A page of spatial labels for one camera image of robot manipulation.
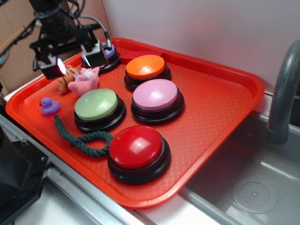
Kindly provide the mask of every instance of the cardboard box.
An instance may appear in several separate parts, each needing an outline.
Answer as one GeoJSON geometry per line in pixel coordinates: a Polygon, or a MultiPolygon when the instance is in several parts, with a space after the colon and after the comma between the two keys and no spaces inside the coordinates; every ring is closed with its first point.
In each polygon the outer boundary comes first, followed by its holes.
{"type": "MultiPolygon", "coordinates": [[[[90,15],[97,18],[111,35],[101,0],[86,1],[82,15],[90,15]]],[[[0,7],[0,45],[22,29],[23,26],[28,25],[33,19],[33,8],[28,0],[10,0],[2,5],[0,7]]],[[[95,22],[89,19],[81,19],[81,23],[88,24],[95,22]]],[[[96,30],[95,34],[100,41],[105,40],[101,29],[96,30]]],[[[29,48],[30,43],[38,39],[38,35],[39,28],[35,28],[30,36],[11,48],[8,61],[2,69],[0,69],[0,82],[3,86],[2,97],[42,73],[40,70],[37,72],[32,71],[34,52],[29,48]]],[[[66,60],[80,51],[81,50],[68,52],[64,55],[60,55],[60,58],[66,60]]]]}

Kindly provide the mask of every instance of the green button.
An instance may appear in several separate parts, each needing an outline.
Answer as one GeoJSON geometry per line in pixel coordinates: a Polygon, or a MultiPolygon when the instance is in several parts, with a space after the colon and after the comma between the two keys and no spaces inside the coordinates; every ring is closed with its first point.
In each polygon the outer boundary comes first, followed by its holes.
{"type": "Polygon", "coordinates": [[[116,93],[96,89],[82,95],[75,104],[75,113],[82,120],[98,120],[109,115],[118,104],[116,93]]]}

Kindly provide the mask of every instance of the sink basin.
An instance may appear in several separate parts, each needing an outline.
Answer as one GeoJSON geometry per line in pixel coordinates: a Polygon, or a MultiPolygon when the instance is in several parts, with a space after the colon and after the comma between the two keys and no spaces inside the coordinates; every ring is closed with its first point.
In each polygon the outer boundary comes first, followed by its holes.
{"type": "Polygon", "coordinates": [[[180,195],[220,224],[298,225],[300,130],[267,141],[268,117],[252,112],[193,176],[180,195]]]}

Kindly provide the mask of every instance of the rubber duck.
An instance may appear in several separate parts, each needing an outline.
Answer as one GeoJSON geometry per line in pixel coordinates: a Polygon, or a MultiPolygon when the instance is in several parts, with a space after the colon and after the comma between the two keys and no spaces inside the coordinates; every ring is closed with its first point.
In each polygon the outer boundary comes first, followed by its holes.
{"type": "Polygon", "coordinates": [[[53,101],[49,97],[45,97],[39,102],[42,107],[41,111],[45,115],[50,115],[56,113],[60,109],[60,103],[58,101],[53,101]]]}

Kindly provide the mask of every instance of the white wall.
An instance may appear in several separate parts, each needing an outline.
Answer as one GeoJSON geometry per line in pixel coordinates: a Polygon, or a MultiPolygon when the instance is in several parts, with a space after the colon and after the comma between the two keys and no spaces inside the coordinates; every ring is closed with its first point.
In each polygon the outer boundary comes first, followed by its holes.
{"type": "Polygon", "coordinates": [[[300,39],[298,0],[103,0],[114,38],[129,38],[253,73],[273,91],[300,39]]]}

